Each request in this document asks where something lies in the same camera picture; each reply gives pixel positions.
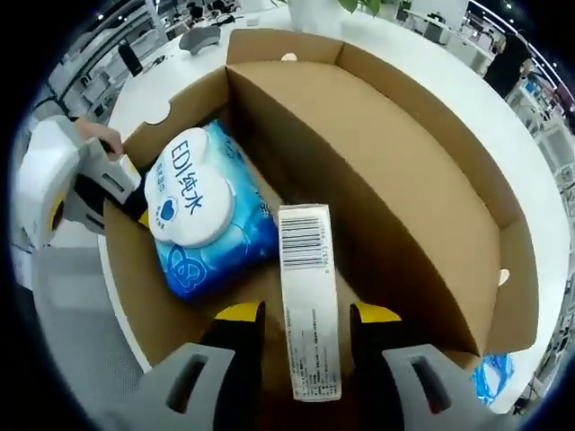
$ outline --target heart logo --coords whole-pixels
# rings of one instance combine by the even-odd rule
[[[160,211],[160,217],[162,218],[162,220],[169,222],[170,220],[173,219],[174,215],[176,214],[173,205],[174,202],[172,199],[168,199],[164,202],[164,204],[162,205],[162,211]]]

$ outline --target blue plastic bag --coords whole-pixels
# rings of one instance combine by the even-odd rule
[[[470,377],[475,383],[477,397],[486,406],[499,396],[513,375],[513,361],[509,354],[485,355]]]

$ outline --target human hand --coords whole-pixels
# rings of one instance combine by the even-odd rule
[[[74,122],[76,130],[80,133],[83,139],[90,139],[91,137],[97,137],[101,141],[107,142],[112,153],[109,156],[112,159],[117,159],[122,154],[124,154],[124,145],[122,145],[122,140],[119,135],[119,131],[103,124],[92,123],[85,118],[79,118]]]

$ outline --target barcode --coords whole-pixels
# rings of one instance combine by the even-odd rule
[[[321,268],[323,224],[318,217],[283,218],[280,225],[281,251],[285,269]]]

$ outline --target potted plant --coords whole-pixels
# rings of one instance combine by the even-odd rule
[[[365,7],[377,16],[382,4],[397,4],[398,0],[275,0],[287,4],[295,31],[320,34],[338,39],[341,36],[342,13],[354,13]]]

